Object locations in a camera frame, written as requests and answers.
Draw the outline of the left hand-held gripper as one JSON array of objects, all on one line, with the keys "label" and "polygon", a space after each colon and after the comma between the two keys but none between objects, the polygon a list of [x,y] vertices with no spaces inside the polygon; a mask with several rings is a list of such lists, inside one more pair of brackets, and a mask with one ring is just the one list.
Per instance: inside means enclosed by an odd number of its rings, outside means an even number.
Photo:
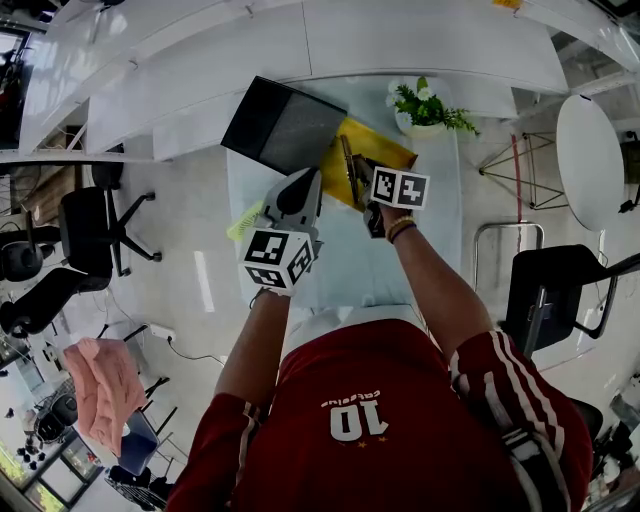
[{"label": "left hand-held gripper", "polygon": [[294,294],[322,246],[315,227],[321,199],[316,167],[299,170],[268,191],[241,244],[239,263],[251,282],[281,296]]}]

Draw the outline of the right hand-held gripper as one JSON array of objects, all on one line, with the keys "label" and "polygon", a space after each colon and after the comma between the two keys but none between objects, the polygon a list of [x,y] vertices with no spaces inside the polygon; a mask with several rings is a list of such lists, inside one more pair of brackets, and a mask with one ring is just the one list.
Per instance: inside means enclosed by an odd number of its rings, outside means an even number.
[{"label": "right hand-held gripper", "polygon": [[368,159],[355,159],[355,174],[365,182],[364,222],[372,238],[385,236],[381,205],[404,209],[426,208],[430,177],[420,173],[371,166]]}]

